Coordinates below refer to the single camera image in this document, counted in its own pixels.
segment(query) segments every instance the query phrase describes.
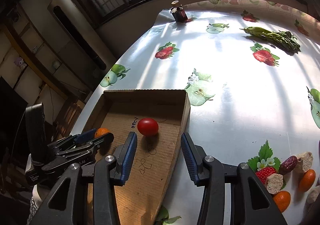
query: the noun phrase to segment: green apple print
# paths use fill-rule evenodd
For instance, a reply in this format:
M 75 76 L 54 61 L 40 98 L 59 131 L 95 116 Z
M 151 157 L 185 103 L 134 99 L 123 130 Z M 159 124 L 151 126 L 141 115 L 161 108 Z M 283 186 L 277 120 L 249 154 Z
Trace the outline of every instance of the green apple print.
M 181 219 L 181 216 L 169 218 L 169 212 L 167 208 L 161 205 L 160 210 L 156 216 L 155 223 L 153 225 L 172 224 L 175 223 L 178 219 Z
M 320 128 L 320 92 L 315 88 L 308 89 L 308 98 L 311 105 L 311 115 L 318 128 Z
M 190 104 L 193 106 L 201 106 L 215 95 L 211 75 L 199 73 L 196 69 L 193 70 L 192 75 L 188 78 L 185 90 L 188 93 Z
M 209 0 L 209 2 L 211 2 L 212 4 L 218 4 L 220 0 Z
M 214 23 L 207 26 L 206 31 L 211 34 L 218 34 L 220 32 L 224 31 L 224 28 L 229 28 L 229 24 L 223 24 L 223 23 Z
M 270 2 L 268 1 L 268 4 L 272 5 L 272 6 L 275 6 L 277 3 L 276 2 Z
M 249 0 L 251 3 L 258 5 L 259 4 L 259 0 Z
M 111 70 L 105 75 L 103 80 L 100 82 L 100 86 L 107 87 L 117 82 L 118 78 L 123 79 L 126 76 L 126 73 L 130 69 L 126 70 L 123 65 L 115 64 Z

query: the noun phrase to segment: cardboard tray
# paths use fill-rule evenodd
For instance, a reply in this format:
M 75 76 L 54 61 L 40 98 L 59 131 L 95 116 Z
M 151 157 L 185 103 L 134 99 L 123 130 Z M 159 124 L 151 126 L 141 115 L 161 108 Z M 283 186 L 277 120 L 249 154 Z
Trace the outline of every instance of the cardboard tray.
M 110 148 L 100 149 L 96 161 L 113 153 L 130 131 L 138 146 L 129 180 L 115 187 L 121 225 L 152 225 L 167 190 L 180 149 L 190 102 L 185 90 L 106 90 L 94 107 L 83 132 L 108 128 L 115 136 Z M 150 117 L 159 125 L 155 137 L 137 130 L 140 119 Z M 88 188 L 88 224 L 92 224 L 92 185 Z

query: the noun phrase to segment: green vegetable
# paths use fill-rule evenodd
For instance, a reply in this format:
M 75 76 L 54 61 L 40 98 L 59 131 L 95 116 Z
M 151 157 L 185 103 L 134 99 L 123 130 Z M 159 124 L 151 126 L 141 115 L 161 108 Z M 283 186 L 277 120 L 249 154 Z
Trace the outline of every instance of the green vegetable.
M 261 27 L 245 27 L 244 32 L 256 36 L 262 40 L 267 40 L 284 51 L 298 53 L 300 45 L 296 41 L 296 37 L 287 31 L 271 32 Z

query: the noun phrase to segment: bottle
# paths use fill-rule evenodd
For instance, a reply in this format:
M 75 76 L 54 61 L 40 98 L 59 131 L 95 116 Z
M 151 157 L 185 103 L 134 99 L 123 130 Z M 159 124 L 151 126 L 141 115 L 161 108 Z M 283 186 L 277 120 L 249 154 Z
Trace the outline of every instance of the bottle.
M 172 8 L 170 8 L 170 13 L 174 17 L 176 22 L 186 22 L 188 20 L 188 17 L 183 10 L 182 4 L 179 3 L 179 1 L 173 1 Z

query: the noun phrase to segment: small orange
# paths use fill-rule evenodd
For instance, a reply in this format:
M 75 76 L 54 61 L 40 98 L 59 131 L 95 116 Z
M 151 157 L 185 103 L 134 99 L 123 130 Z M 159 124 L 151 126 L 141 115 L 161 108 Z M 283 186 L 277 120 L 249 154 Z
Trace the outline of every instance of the small orange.
M 316 179 L 316 172 L 312 169 L 305 172 L 301 181 L 299 182 L 299 191 L 306 192 L 308 191 Z
M 107 128 L 99 128 L 96 133 L 94 134 L 94 138 L 98 138 L 102 135 L 105 135 L 106 133 L 110 133 L 110 130 Z
M 273 200 L 275 201 L 281 213 L 283 213 L 290 204 L 291 195 L 287 191 L 280 191 L 273 196 Z

